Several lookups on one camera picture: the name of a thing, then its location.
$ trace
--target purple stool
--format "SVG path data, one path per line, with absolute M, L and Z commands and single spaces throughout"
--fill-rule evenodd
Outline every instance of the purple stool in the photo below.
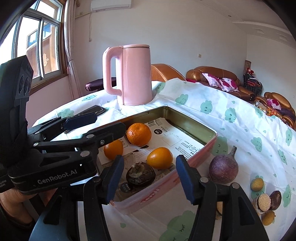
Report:
M 116 77 L 111 77 L 112 87 L 116 86 Z M 94 80 L 85 85 L 87 91 L 100 91 L 104 89 L 103 79 Z

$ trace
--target white wall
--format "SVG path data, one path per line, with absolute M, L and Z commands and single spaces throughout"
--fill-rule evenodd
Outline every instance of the white wall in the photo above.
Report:
M 90 3 L 81 1 L 76 15 L 89 12 Z M 102 78 L 107 47 L 136 43 L 150 45 L 152 63 L 169 64 L 183 75 L 206 65 L 242 78 L 246 33 L 194 0 L 133 0 L 131 9 L 93 13 L 91 21 L 89 42 L 89 15 L 75 20 L 74 60 L 84 94 L 86 83 Z
M 36 120 L 70 101 L 72 98 L 67 76 L 35 92 L 27 102 L 28 126 L 31 127 Z
M 265 92 L 283 95 L 296 108 L 296 50 L 278 41 L 248 35 L 247 60 Z

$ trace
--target orange leather chair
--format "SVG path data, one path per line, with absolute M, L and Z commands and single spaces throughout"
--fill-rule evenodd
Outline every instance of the orange leather chair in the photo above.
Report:
M 254 93 L 242 87 L 243 83 L 240 82 L 240 80 L 237 78 L 237 76 L 234 73 L 224 69 L 219 69 L 219 68 L 209 67 L 209 66 L 200 66 L 195 69 L 189 70 L 186 74 L 186 79 L 197 80 L 201 82 L 203 85 L 206 85 L 215 89 L 220 89 L 215 86 L 210 86 L 207 79 L 202 75 L 202 73 L 212 74 L 217 78 L 233 79 L 236 82 L 239 91 L 229 92 L 229 94 L 234 95 L 245 101 L 254 100 L 254 96 L 255 96 Z
M 186 81 L 179 71 L 167 64 L 152 64 L 151 65 L 151 79 L 152 81 L 167 82 L 168 80 L 179 78 Z
M 292 114 L 295 116 L 295 110 L 292 108 L 290 102 L 283 97 L 281 94 L 275 93 L 275 92 L 265 92 L 264 97 L 262 96 L 257 96 L 255 98 L 255 101 L 258 101 L 262 103 L 264 106 L 268 106 L 267 99 L 276 99 L 280 105 L 281 108 L 288 109 L 292 112 Z M 280 117 L 284 123 L 288 124 L 291 128 L 296 130 L 296 122 L 292 120 L 289 116 L 287 115 L 282 115 L 278 110 L 276 110 L 277 116 Z

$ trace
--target pink electric kettle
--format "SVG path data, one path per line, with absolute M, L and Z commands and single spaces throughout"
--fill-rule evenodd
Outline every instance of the pink electric kettle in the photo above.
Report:
M 111 85 L 111 59 L 116 58 L 117 89 Z M 104 89 L 117 95 L 119 104 L 141 105 L 152 100 L 149 45 L 133 44 L 107 48 L 103 54 Z

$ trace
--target curtain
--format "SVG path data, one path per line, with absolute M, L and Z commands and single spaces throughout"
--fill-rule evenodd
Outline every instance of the curtain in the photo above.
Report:
M 68 59 L 68 78 L 71 97 L 73 100 L 81 97 L 80 82 L 77 75 L 76 66 L 73 60 L 74 55 L 74 20 L 75 20 L 76 0 L 67 0 L 64 19 L 65 50 Z

